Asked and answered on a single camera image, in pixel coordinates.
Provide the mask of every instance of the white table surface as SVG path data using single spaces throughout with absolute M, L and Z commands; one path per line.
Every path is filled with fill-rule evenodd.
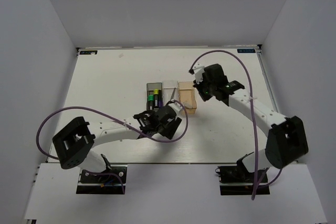
M 47 224 L 314 224 L 326 222 L 306 165 L 287 166 L 270 195 L 221 196 L 215 164 L 128 165 L 125 195 L 76 194 L 79 168 L 41 164 L 25 219 Z M 269 179 L 278 170 L 267 172 Z
M 194 80 L 188 70 L 200 54 L 209 50 L 212 49 L 114 49 L 98 50 L 96 55 L 79 55 L 65 106 L 87 106 L 119 119 L 128 118 L 146 109 L 146 83 Z M 272 108 L 257 55 L 228 50 L 246 64 L 255 96 Z M 214 53 L 200 62 L 205 66 L 221 64 L 229 81 L 237 80 L 248 87 L 243 68 L 232 56 Z M 215 98 L 203 102 L 197 93 L 196 102 L 197 110 L 190 116 L 188 132 L 176 143 L 124 140 L 102 144 L 93 150 L 103 153 L 112 163 L 233 163 L 254 151 L 249 119 Z M 56 132 L 77 116 L 84 116 L 89 122 L 105 121 L 88 111 L 66 111 Z M 184 126 L 183 118 L 175 136 L 183 132 Z M 266 137 L 260 130 L 258 136 L 259 147 L 264 148 Z M 53 146 L 50 153 L 56 154 Z

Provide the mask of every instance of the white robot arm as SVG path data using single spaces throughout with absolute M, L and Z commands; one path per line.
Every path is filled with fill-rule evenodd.
M 124 120 L 124 125 L 113 121 L 89 123 L 82 116 L 74 118 L 52 138 L 61 167 L 79 166 L 94 173 L 108 171 L 110 163 L 106 157 L 92 148 L 113 141 L 137 140 L 144 137 L 142 134 L 151 137 L 159 133 L 172 139 L 182 110 L 179 104 L 169 102 L 157 111 L 144 111 Z
M 190 73 L 195 74 L 194 87 L 203 101 L 215 97 L 250 120 L 250 99 L 253 99 L 256 124 L 267 136 L 266 148 L 258 153 L 258 170 L 271 166 L 284 168 L 308 152 L 303 122 L 297 116 L 288 118 L 251 98 L 242 84 L 227 80 L 219 64 L 204 67 L 196 62 Z M 240 158 L 237 168 L 241 173 L 253 173 L 255 153 Z

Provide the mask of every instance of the cable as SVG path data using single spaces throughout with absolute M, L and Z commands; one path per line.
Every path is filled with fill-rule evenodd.
M 265 175 L 266 175 L 266 173 L 267 173 L 267 171 L 269 170 L 269 168 L 266 168 L 265 170 L 264 170 L 264 172 L 261 174 L 261 176 L 260 176 L 260 178 L 259 178 L 259 180 L 258 180 L 258 185 L 260 185 L 260 183 L 262 182 L 262 179 L 265 177 Z
M 40 134 L 41 134 L 41 130 L 42 130 L 43 126 L 46 124 L 46 122 L 47 122 L 50 118 L 52 118 L 54 115 L 56 115 L 56 114 L 58 114 L 58 113 L 60 113 L 60 112 L 62 112 L 62 111 L 66 111 L 66 110 L 75 110 L 75 109 L 76 109 L 76 110 L 87 110 L 87 111 L 91 111 L 91 112 L 93 112 L 93 113 L 96 113 L 96 114 L 105 116 L 106 118 L 109 118 L 109 119 L 111 119 L 112 121 L 114 121 L 114 122 L 116 122 L 116 123 L 119 123 L 119 124 L 121 124 L 121 125 L 125 125 L 125 126 L 126 126 L 127 128 L 129 128 L 130 130 L 133 130 L 133 131 L 139 133 L 140 135 L 142 135 L 142 136 L 144 136 L 144 137 L 147 137 L 147 138 L 149 138 L 149 139 L 151 139 L 151 140 L 153 140 L 153 141 L 156 141 L 156 142 L 159 142 L 159 143 L 173 143 L 173 142 L 176 142 L 176 141 L 180 140 L 180 139 L 185 135 L 185 133 L 187 132 L 187 129 L 188 129 L 188 113 L 187 113 L 187 111 L 186 111 L 184 105 L 183 105 L 180 101 L 173 100 L 173 102 L 178 103 L 178 104 L 183 108 L 184 113 L 185 113 L 185 128 L 184 128 L 184 131 L 183 131 L 183 133 L 182 133 L 178 138 L 176 138 L 176 139 L 167 140 L 167 141 L 165 141 L 165 140 L 155 139 L 155 138 L 152 138 L 151 136 L 148 136 L 148 135 L 142 133 L 141 131 L 139 131 L 138 129 L 136 129 L 136 128 L 132 127 L 132 126 L 130 126 L 130 125 L 128 125 L 128 124 L 125 124 L 123 121 L 120 121 L 119 119 L 114 118 L 114 117 L 112 117 L 112 116 L 110 116 L 110 115 L 107 115 L 107 114 L 105 114 L 105 113 L 103 113 L 103 112 L 100 112 L 100 111 L 98 111 L 98 110 L 94 110 L 94 109 L 91 109 L 91 108 L 88 108 L 88 107 L 82 107 L 82 106 L 71 106 L 71 107 L 65 107 L 65 108 L 56 110 L 55 112 L 53 112 L 53 113 L 51 113 L 50 115 L 48 115 L 48 116 L 42 121 L 40 127 L 38 128 L 38 130 L 37 130 L 37 132 L 36 132 L 36 145 L 37 145 L 38 150 L 39 150 L 41 153 L 43 153 L 44 155 L 46 155 L 47 157 L 51 157 L 51 158 L 53 158 L 53 159 L 59 160 L 58 157 L 55 157 L 55 156 L 50 155 L 49 153 L 45 152 L 45 151 L 41 148 L 41 145 L 40 145 L 40 142 L 39 142 L 39 137 L 40 137 Z M 86 172 L 86 173 L 88 173 L 88 174 L 90 174 L 90 175 L 97 175 L 97 176 L 110 175 L 110 176 L 114 176 L 114 177 L 116 177 L 116 178 L 119 180 L 120 184 L 121 184 L 122 192 L 125 194 L 124 185 L 123 185 L 123 183 L 122 183 L 122 181 L 121 181 L 121 178 L 120 178 L 117 174 L 114 174 L 114 173 L 94 173 L 94 172 L 90 172 L 90 171 L 88 171 L 88 170 L 83 170 L 83 172 Z
M 105 182 L 105 183 L 103 183 L 103 184 L 101 185 L 101 187 L 107 186 L 107 185 L 109 185 L 109 184 L 111 184 L 111 185 L 113 186 L 113 184 L 112 184 L 113 181 L 114 181 L 114 178 L 111 179 L 111 180 L 109 180 L 109 181 L 107 181 L 107 182 Z
M 282 169 L 279 170 L 278 174 L 276 175 L 276 177 L 271 182 L 269 182 L 265 185 L 259 186 L 259 188 L 264 188 L 264 187 L 267 187 L 267 186 L 270 186 L 271 184 L 273 184 L 280 177 L 281 172 L 282 172 Z
M 212 51 L 208 51 L 205 52 L 204 54 L 200 55 L 199 57 L 197 57 L 197 59 L 194 61 L 194 63 L 191 65 L 190 69 L 192 70 L 194 65 L 196 64 L 196 62 L 201 59 L 203 56 L 211 54 L 213 52 L 224 52 L 226 54 L 231 55 L 232 57 L 234 57 L 236 60 L 238 60 L 238 62 L 241 64 L 241 66 L 243 67 L 243 69 L 245 70 L 246 76 L 247 76 L 247 80 L 248 80 L 248 84 L 249 84 L 249 89 L 250 89 L 250 104 L 251 104 L 251 119 L 252 119 L 252 124 L 253 124 L 253 132 L 254 132 L 254 142 L 255 142 L 255 167 L 254 167 L 254 183 L 253 183 L 253 192 L 252 192 L 252 196 L 251 199 L 254 200 L 256 197 L 256 193 L 257 193 L 257 188 L 259 186 L 258 183 L 258 161 L 259 161 L 259 155 L 258 155 L 258 134 L 257 134 L 257 122 L 256 122 L 256 117 L 254 115 L 254 105 L 253 105 L 253 90 L 252 90 L 252 81 L 251 81 L 251 77 L 250 74 L 248 73 L 248 70 L 246 68 L 246 66 L 244 65 L 244 63 L 233 53 L 226 51 L 226 50 L 212 50 Z

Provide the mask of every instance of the white backdrop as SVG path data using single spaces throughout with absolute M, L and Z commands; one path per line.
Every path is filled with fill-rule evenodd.
M 336 0 L 287 0 L 263 46 L 280 111 L 302 118 L 304 157 L 327 216 L 336 223 Z
M 44 117 L 61 107 L 76 49 L 49 0 L 0 0 L 0 216 L 21 223 L 37 166 Z M 48 149 L 57 118 L 42 133 Z
M 50 0 L 76 47 L 262 44 L 285 0 Z

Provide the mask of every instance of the green battery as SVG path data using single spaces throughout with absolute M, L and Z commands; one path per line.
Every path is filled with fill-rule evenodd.
M 153 108 L 154 108 L 154 96 L 150 94 L 148 96 L 148 109 L 153 110 Z

